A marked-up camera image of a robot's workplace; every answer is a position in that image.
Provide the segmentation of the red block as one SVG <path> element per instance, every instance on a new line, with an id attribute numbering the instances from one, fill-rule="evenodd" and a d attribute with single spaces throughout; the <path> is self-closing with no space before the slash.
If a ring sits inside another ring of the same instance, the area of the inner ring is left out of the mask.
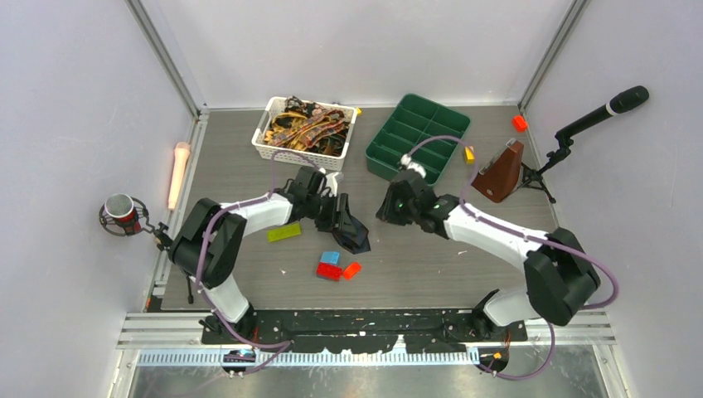
<path id="1" fill-rule="evenodd" d="M 319 262 L 315 274 L 318 278 L 339 281 L 343 274 L 343 269 L 329 263 Z"/>

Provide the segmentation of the navy brown striped tie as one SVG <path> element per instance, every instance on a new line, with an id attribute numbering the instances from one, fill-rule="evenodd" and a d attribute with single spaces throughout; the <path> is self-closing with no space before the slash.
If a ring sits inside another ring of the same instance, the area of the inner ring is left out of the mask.
<path id="1" fill-rule="evenodd" d="M 343 224 L 332 232 L 335 241 L 353 255 L 371 250 L 368 229 L 354 216 L 349 216 Z"/>

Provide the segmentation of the orange-red small block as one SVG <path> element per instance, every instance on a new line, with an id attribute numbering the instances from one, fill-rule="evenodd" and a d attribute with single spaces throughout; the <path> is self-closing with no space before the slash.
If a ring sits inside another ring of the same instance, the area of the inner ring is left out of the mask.
<path id="1" fill-rule="evenodd" d="M 342 272 L 342 277 L 346 280 L 352 279 L 356 274 L 361 271 L 362 267 L 359 263 L 353 262 L 349 264 Z"/>

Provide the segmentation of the red silver studio microphone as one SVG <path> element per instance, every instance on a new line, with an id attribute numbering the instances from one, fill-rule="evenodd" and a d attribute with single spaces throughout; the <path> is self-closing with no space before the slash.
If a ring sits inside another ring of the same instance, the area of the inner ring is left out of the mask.
<path id="1" fill-rule="evenodd" d="M 123 193 L 116 193 L 104 202 L 99 209 L 98 220 L 106 232 L 120 237 L 153 234 L 156 231 L 146 205 L 138 198 Z"/>

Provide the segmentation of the lime green flat block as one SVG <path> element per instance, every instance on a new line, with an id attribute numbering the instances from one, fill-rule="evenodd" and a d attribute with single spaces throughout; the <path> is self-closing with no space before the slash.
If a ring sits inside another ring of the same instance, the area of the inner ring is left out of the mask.
<path id="1" fill-rule="evenodd" d="M 267 241 L 274 243 L 281 240 L 287 240 L 302 234 L 302 228 L 298 222 L 278 226 L 267 231 Z"/>

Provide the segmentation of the blue block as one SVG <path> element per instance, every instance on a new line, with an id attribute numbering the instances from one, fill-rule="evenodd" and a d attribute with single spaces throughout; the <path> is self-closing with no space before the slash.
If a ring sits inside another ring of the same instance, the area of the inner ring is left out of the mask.
<path id="1" fill-rule="evenodd" d="M 321 255 L 320 262 L 335 265 L 339 264 L 340 253 L 337 251 L 324 251 Z"/>

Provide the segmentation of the black handheld microphone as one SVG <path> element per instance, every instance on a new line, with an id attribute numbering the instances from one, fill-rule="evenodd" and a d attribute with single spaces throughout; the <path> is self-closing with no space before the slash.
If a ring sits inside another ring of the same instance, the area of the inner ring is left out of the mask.
<path id="1" fill-rule="evenodd" d="M 600 124 L 614 116 L 619 116 L 620 114 L 625 114 L 636 109 L 638 106 L 648 101 L 649 96 L 648 89 L 643 85 L 636 85 L 618 93 L 604 105 L 560 129 L 555 134 L 555 139 L 559 143 L 559 147 L 569 147 L 573 144 L 573 137 L 576 134 L 582 133 L 586 129 L 590 129 L 596 124 Z"/>

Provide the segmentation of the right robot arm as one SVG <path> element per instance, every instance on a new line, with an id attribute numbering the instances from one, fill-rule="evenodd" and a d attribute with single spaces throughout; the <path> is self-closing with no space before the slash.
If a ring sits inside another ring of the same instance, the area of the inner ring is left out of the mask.
<path id="1" fill-rule="evenodd" d="M 473 308 L 474 332 L 484 340 L 496 339 L 522 320 L 542 318 L 565 326 L 601 285 L 571 231 L 531 230 L 490 216 L 454 195 L 437 195 L 415 170 L 403 170 L 390 180 L 376 216 L 467 243 L 521 271 L 522 287 L 493 290 Z"/>

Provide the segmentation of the pile of patterned ties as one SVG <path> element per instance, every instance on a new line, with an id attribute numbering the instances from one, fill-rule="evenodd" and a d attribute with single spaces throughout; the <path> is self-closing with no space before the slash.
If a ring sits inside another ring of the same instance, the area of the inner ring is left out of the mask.
<path id="1" fill-rule="evenodd" d="M 296 96 L 274 98 L 264 118 L 258 143 L 274 148 L 339 158 L 359 109 L 306 101 Z"/>

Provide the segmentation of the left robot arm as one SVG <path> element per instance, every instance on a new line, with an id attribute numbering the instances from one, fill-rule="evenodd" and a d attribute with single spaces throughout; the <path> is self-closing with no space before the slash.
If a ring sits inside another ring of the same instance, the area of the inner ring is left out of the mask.
<path id="1" fill-rule="evenodd" d="M 348 195 L 338 192 L 339 172 L 302 166 L 296 177 L 261 197 L 231 204 L 203 198 L 192 208 L 167 253 L 222 316 L 222 332 L 235 343 L 255 330 L 254 309 L 233 275 L 242 240 L 255 232 L 313 221 L 345 250 L 370 250 L 367 228 L 350 213 Z"/>

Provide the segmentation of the orange block in corner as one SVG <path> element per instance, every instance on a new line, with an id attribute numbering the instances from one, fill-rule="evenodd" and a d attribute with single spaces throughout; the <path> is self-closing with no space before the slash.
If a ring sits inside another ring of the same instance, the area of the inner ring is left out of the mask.
<path id="1" fill-rule="evenodd" d="M 511 120 L 511 124 L 513 128 L 519 133 L 524 133 L 529 127 L 527 121 L 521 115 L 514 116 Z"/>

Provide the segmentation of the white perforated basket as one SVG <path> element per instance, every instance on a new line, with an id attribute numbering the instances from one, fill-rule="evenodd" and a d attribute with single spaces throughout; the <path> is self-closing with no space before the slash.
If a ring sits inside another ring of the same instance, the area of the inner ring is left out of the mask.
<path id="1" fill-rule="evenodd" d="M 335 158 L 335 157 L 330 157 L 330 156 L 325 156 L 325 155 L 318 155 L 314 153 L 306 153 L 306 152 L 299 152 L 299 151 L 294 151 L 291 149 L 285 149 L 285 148 L 274 148 L 270 146 L 263 145 L 261 143 L 258 143 L 256 139 L 259 137 L 259 134 L 262 132 L 262 128 L 264 127 L 264 118 L 268 116 L 268 111 L 273 108 L 273 99 L 274 98 L 285 98 L 282 96 L 275 96 L 269 99 L 266 107 L 264 108 L 263 115 L 261 116 L 259 123 L 255 129 L 255 132 L 253 134 L 253 137 L 251 139 L 252 145 L 255 147 L 256 151 L 259 153 L 259 155 L 268 160 L 274 160 L 278 162 L 284 162 L 284 163 L 292 163 L 292 164 L 298 164 L 298 165 L 317 165 L 319 167 L 323 167 L 327 169 L 328 171 L 340 171 L 342 169 L 342 166 L 345 162 L 347 153 L 351 147 L 351 138 L 354 132 L 355 128 L 355 122 L 357 119 L 357 116 L 352 120 L 352 131 L 351 135 L 347 141 L 347 144 L 345 146 L 345 150 L 342 154 L 341 157 Z"/>

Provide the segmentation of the black microphone tripod right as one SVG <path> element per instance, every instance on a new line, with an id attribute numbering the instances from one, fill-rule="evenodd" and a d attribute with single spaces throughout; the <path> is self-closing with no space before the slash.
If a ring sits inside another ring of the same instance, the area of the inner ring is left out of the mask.
<path id="1" fill-rule="evenodd" d="M 539 169 L 534 169 L 528 167 L 525 163 L 521 164 L 522 176 L 521 182 L 516 187 L 517 190 L 522 188 L 530 188 L 538 191 L 542 191 L 547 196 L 550 204 L 556 204 L 557 200 L 551 195 L 549 188 L 545 184 L 544 174 L 556 166 L 558 163 L 564 161 L 570 154 L 570 147 L 573 145 L 574 141 L 572 138 L 566 138 L 557 134 L 555 136 L 559 147 L 552 152 L 547 153 L 547 163 Z"/>

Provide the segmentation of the green divided tray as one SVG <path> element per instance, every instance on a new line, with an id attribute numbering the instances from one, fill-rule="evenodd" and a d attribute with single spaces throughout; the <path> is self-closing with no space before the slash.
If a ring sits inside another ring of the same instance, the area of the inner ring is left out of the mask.
<path id="1" fill-rule="evenodd" d="M 396 105 L 379 132 L 368 144 L 366 169 L 371 174 L 389 181 L 400 170 L 400 159 L 418 144 L 412 159 L 426 170 L 425 181 L 435 185 L 443 176 L 458 144 L 450 137 L 462 139 L 471 119 L 457 110 L 417 94 L 407 94 Z"/>

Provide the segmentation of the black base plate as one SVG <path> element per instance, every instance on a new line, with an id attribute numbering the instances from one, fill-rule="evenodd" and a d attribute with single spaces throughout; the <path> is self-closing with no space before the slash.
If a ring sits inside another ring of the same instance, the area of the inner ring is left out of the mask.
<path id="1" fill-rule="evenodd" d="M 452 308 L 258 310 L 229 328 L 216 315 L 199 324 L 206 345 L 249 340 L 266 352 L 387 353 L 401 342 L 408 353 L 452 353 L 466 343 L 505 347 L 527 339 L 522 321 L 496 327 Z"/>

